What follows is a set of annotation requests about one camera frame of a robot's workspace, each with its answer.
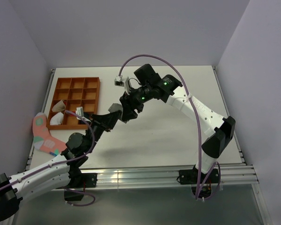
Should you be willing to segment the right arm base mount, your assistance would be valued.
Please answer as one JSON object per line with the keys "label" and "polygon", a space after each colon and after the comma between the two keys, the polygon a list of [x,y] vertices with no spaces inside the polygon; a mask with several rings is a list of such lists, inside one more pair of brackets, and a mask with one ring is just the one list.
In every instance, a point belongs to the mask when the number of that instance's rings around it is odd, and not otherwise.
{"label": "right arm base mount", "polygon": [[[199,199],[203,199],[203,198],[206,199],[206,198],[210,197],[213,193],[212,185],[217,184],[219,186],[219,183],[220,183],[221,176],[220,176],[220,171],[218,169],[214,168],[207,178],[206,178],[206,176],[207,176],[207,174],[201,173],[200,185],[203,184],[204,180],[205,180],[205,183],[199,192],[199,195],[198,195]],[[192,190],[192,194],[195,196],[197,181],[198,181],[198,170],[195,167],[192,169],[179,170],[176,181],[180,185],[193,185],[193,186],[191,186],[191,190]]]}

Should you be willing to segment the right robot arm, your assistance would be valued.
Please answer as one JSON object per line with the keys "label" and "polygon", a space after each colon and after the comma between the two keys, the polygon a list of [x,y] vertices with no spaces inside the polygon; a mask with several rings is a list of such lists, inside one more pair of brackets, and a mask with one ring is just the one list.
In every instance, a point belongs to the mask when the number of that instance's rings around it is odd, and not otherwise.
{"label": "right robot arm", "polygon": [[125,88],[124,94],[119,99],[123,108],[122,121],[136,119],[143,111],[144,104],[152,99],[161,100],[194,120],[207,139],[200,145],[201,158],[195,165],[193,177],[199,183],[205,182],[209,178],[211,166],[233,138],[235,119],[214,112],[186,92],[182,79],[172,75],[160,77],[150,64],[138,68],[134,75],[140,84],[136,89],[130,86],[129,78],[120,77],[115,80],[115,85]]}

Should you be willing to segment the dark blue patterned sock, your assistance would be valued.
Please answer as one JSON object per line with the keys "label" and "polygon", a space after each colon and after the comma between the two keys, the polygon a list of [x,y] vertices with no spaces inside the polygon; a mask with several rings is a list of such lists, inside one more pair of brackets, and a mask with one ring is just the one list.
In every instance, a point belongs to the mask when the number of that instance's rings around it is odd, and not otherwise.
{"label": "dark blue patterned sock", "polygon": [[78,119],[78,124],[79,124],[79,125],[85,125],[85,124],[86,124],[85,122],[89,123],[90,120],[89,120],[89,119],[86,119],[86,118],[84,118],[83,120]]}

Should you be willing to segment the white rolled sock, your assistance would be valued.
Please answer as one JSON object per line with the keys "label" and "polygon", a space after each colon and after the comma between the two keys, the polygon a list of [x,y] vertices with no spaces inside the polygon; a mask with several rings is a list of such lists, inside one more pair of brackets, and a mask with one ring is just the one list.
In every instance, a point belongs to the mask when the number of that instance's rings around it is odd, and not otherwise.
{"label": "white rolled sock", "polygon": [[64,114],[62,112],[59,112],[51,118],[50,125],[51,126],[61,125],[63,122],[63,119],[64,119]]}

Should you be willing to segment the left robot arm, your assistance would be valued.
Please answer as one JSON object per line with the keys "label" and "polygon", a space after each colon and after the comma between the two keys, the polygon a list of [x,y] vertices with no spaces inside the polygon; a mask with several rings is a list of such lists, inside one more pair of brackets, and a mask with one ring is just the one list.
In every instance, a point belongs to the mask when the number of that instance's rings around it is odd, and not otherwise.
{"label": "left robot arm", "polygon": [[87,125],[85,134],[73,133],[66,148],[48,162],[8,177],[0,174],[0,222],[13,216],[25,201],[56,188],[73,188],[81,184],[80,166],[84,164],[101,135],[110,132],[121,119],[117,110],[105,115],[92,114],[82,121]]}

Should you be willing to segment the grey striped sock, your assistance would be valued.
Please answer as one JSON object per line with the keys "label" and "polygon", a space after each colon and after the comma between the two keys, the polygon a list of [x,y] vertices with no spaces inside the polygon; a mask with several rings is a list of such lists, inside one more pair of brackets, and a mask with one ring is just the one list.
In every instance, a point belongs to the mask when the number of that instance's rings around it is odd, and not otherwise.
{"label": "grey striped sock", "polygon": [[114,112],[120,112],[123,113],[123,106],[119,103],[113,103],[109,109],[108,112],[114,113]]}

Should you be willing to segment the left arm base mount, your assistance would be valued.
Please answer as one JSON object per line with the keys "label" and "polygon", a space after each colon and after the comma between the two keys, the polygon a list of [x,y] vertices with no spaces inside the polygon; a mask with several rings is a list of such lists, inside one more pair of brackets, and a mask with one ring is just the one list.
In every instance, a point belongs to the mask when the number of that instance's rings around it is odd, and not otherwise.
{"label": "left arm base mount", "polygon": [[[61,175],[62,178],[66,178],[66,181],[62,181],[62,185],[57,187],[57,190],[63,190],[65,204],[72,207],[86,207],[95,203],[96,197],[87,191],[87,188],[95,188],[97,183],[97,173],[81,173],[77,178],[69,178],[69,174],[65,173]],[[92,200],[89,203],[78,204],[85,196],[90,197]]]}

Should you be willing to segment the orange compartment tray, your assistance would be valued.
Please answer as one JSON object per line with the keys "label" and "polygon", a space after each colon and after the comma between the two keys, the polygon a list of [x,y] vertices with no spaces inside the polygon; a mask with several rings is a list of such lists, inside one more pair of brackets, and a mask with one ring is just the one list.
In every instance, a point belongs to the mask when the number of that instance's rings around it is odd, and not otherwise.
{"label": "orange compartment tray", "polygon": [[[65,110],[72,112],[82,107],[88,116],[97,113],[99,102],[100,79],[98,77],[68,77],[58,78],[54,89],[53,99],[47,118],[49,130],[79,130],[86,129],[86,125]],[[52,118],[58,114],[53,107],[63,103],[61,111],[63,118],[57,125],[51,123]]]}

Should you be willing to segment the pink green sock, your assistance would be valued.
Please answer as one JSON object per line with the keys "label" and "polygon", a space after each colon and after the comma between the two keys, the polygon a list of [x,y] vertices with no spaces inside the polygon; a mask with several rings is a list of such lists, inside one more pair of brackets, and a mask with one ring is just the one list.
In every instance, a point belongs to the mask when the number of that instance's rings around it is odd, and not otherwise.
{"label": "pink green sock", "polygon": [[37,150],[46,152],[52,156],[57,156],[66,149],[66,144],[51,136],[47,126],[46,115],[39,112],[33,119],[33,145]]}

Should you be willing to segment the beige rolled sock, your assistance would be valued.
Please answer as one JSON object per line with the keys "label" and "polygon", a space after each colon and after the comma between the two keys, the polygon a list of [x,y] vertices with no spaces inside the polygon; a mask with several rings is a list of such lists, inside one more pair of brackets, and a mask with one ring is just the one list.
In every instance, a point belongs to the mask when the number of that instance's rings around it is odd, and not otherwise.
{"label": "beige rolled sock", "polygon": [[60,100],[52,107],[52,112],[59,113],[64,111],[66,108],[66,104],[63,100]]}

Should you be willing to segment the aluminium frame rail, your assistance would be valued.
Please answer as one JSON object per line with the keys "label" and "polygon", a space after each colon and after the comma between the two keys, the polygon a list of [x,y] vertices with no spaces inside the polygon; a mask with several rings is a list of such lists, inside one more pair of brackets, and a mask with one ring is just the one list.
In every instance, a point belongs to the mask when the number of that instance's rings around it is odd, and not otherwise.
{"label": "aluminium frame rail", "polygon": [[[138,189],[175,188],[193,185],[180,185],[176,178],[179,170],[188,166],[136,167],[123,169],[82,169],[82,173],[97,173],[94,189]],[[220,169],[220,185],[258,184],[259,180],[253,166],[232,165]]]}

